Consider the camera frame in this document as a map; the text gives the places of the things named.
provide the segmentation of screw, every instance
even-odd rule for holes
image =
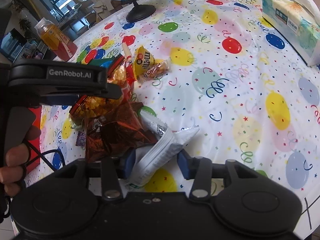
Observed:
[[[161,201],[161,199],[160,199],[160,198],[158,198],[158,197],[155,197],[155,198],[153,198],[153,199],[152,199],[152,201],[153,201],[153,202],[160,202],[160,201]]]
[[[117,198],[117,197],[120,197],[120,192],[115,190],[115,189],[111,189],[111,190],[107,190],[104,195],[107,197],[107,198]]]
[[[204,189],[195,189],[193,192],[192,192],[193,196],[195,197],[206,197],[208,195],[208,192]]]
[[[145,203],[145,204],[151,204],[151,200],[150,199],[144,199],[142,202]]]

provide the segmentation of plastic bottle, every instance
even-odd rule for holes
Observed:
[[[63,61],[68,61],[76,53],[76,44],[51,21],[42,18],[35,29],[44,43]]]

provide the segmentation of black marker line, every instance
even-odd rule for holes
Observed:
[[[310,225],[310,230],[312,229],[312,226],[311,226],[311,220],[310,220],[310,214],[309,214],[309,207],[308,207],[308,202],[307,202],[307,199],[304,198],[304,200],[306,201],[306,205],[307,205],[307,213],[308,213],[308,217],[309,217],[309,225]]]
[[[312,203],[311,203],[311,205],[310,206],[307,206],[307,208],[306,208],[306,210],[305,211],[303,211],[302,212],[302,214],[301,215],[303,215],[307,210],[308,210],[308,208],[310,208],[318,199],[320,198],[320,195],[316,198],[316,200],[315,201],[313,201]]]

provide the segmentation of finger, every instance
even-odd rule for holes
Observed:
[[[34,139],[37,139],[40,136],[40,134],[41,130],[38,127],[32,125],[26,134],[26,140],[32,141]]]
[[[29,158],[29,150],[25,144],[11,148],[6,156],[5,161],[8,167],[15,167],[25,163]]]
[[[10,184],[4,185],[4,191],[10,197],[14,197],[15,195],[17,195],[20,190],[21,190],[20,186],[16,183],[10,183]]]
[[[2,184],[9,184],[19,181],[23,175],[23,168],[17,167],[2,167],[0,168],[0,182]]]

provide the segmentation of food packet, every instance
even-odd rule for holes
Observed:
[[[171,69],[171,60],[167,59],[159,64],[151,67],[148,69],[145,73],[139,76],[139,82],[143,82],[146,80],[152,80],[154,79],[157,75],[163,74],[164,72],[168,72]]]
[[[127,82],[126,65],[125,58],[121,56],[117,57],[116,61],[108,69],[113,71],[108,76],[107,82],[119,85],[122,90],[122,96],[119,99],[82,96],[70,110],[70,117],[73,123],[79,124],[82,119],[96,118],[104,115],[124,101],[130,100],[133,85],[130,86]]]
[[[104,156],[121,155],[130,147],[156,143],[156,137],[145,131],[135,110],[142,103],[125,102],[87,124],[85,157],[94,162]]]
[[[156,60],[152,54],[147,51],[143,46],[139,47],[135,52],[133,62],[133,74],[135,80],[138,79],[138,76],[145,73],[148,69],[156,65]]]
[[[156,133],[160,139],[151,150],[135,163],[125,185],[129,191],[143,188],[156,170],[178,154],[199,131],[199,127],[195,126],[172,132],[166,124],[150,113],[141,110],[140,115],[146,127]]]

